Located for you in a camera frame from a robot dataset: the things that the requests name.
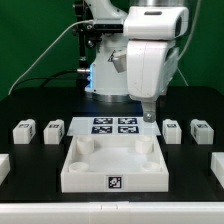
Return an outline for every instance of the blue light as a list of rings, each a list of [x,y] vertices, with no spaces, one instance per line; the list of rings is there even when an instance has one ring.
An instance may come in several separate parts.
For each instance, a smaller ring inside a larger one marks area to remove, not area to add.
[[[89,88],[93,88],[93,65],[90,66],[90,73],[89,73]]]

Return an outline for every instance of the cable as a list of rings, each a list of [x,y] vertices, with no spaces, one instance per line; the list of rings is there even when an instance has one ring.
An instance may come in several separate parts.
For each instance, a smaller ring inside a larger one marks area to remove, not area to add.
[[[59,81],[76,81],[78,79],[85,79],[85,78],[55,78],[55,77],[52,77],[52,78],[39,78],[39,77],[34,77],[34,78],[29,78],[29,79],[25,79],[23,81],[20,81],[20,82],[17,82],[14,87],[12,88],[12,91],[11,93],[18,87],[20,86],[21,84],[25,83],[25,82],[30,82],[30,81],[35,81],[35,80],[48,80],[48,81],[52,81],[52,80],[59,80]]]
[[[64,36],[65,33],[67,33],[68,30],[70,30],[72,27],[77,26],[78,24],[82,24],[82,23],[92,23],[93,20],[86,20],[86,21],[81,21],[81,22],[76,22],[73,23],[72,25],[70,25],[64,32],[62,32],[62,34],[44,51],[44,53],[42,53],[39,58],[37,58],[37,60],[13,83],[13,85],[11,86],[8,95],[11,94],[12,89],[14,88],[14,86],[20,81],[20,79],[22,79],[28,72],[31,71],[31,69],[45,56],[45,54]]]
[[[77,73],[77,70],[71,69],[71,70],[65,70],[65,71],[61,71],[61,72],[57,72],[56,74],[52,75],[50,78],[56,78],[58,76],[62,76],[65,74],[69,74],[69,73]],[[44,86],[46,86],[48,84],[48,82],[50,82],[51,79],[46,79],[41,85],[40,87],[43,88]]]
[[[184,54],[186,53],[186,51],[187,51],[187,49],[190,46],[190,43],[192,41],[192,38],[193,38],[193,35],[194,35],[194,31],[195,31],[195,28],[196,28],[196,25],[197,25],[198,17],[199,17],[199,12],[200,12],[200,8],[201,8],[201,2],[202,2],[202,0],[198,0],[197,7],[196,7],[196,12],[195,12],[195,16],[194,16],[194,21],[193,21],[192,28],[191,28],[191,33],[190,33],[190,35],[188,37],[187,43],[186,43],[183,51],[181,52],[181,54],[178,57],[178,61],[180,61],[181,58],[184,56]]]
[[[182,77],[185,85],[189,86],[189,84],[188,84],[187,80],[185,79],[185,77],[184,77],[183,73],[181,72],[181,70],[179,68],[177,68],[177,71],[179,72],[180,76]]]

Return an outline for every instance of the white tray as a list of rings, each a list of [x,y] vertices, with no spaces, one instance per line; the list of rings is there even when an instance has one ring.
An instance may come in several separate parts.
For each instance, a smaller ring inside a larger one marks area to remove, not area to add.
[[[169,173],[156,136],[74,136],[62,192],[167,192]]]

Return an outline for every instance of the black cable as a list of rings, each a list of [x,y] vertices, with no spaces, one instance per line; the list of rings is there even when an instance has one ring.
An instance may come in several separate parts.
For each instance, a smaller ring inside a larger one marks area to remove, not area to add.
[[[61,71],[61,72],[58,72],[58,73],[52,75],[51,77],[56,78],[56,77],[58,77],[58,76],[65,75],[65,74],[69,74],[69,73],[77,73],[77,70],[76,70],[76,69],[71,69],[71,70]],[[44,82],[40,85],[40,87],[41,87],[41,88],[42,88],[42,87],[45,87],[50,81],[51,81],[51,80],[46,79],[46,81],[44,81]]]
[[[13,92],[19,85],[25,83],[25,82],[29,82],[29,81],[34,81],[34,80],[47,80],[48,82],[51,81],[51,80],[60,80],[60,81],[67,81],[67,80],[73,80],[73,81],[76,81],[76,80],[79,80],[79,79],[84,79],[86,80],[86,78],[57,78],[57,77],[51,77],[51,78],[38,78],[38,77],[35,77],[35,78],[29,78],[29,79],[25,79],[21,82],[18,82],[12,89],[11,92]]]

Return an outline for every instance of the white platform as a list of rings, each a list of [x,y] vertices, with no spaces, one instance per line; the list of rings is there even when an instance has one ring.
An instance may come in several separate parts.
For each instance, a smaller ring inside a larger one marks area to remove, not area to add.
[[[112,124],[105,124],[105,123],[98,123],[94,124],[94,119],[108,119],[111,118]],[[136,119],[136,124],[128,124],[127,122],[123,124],[119,124],[119,119]],[[137,126],[139,129],[139,134],[141,135],[157,135],[160,136],[160,130],[156,122],[154,123],[148,123],[144,122],[142,117],[74,117],[72,119],[72,122],[70,124],[67,136],[74,136],[74,135],[90,135],[92,133],[92,128],[98,126],[98,127],[111,127],[113,135],[117,135],[118,128],[121,126]]]
[[[169,173],[156,136],[86,136],[84,151],[80,138],[71,142],[61,172],[62,192],[168,191]]]

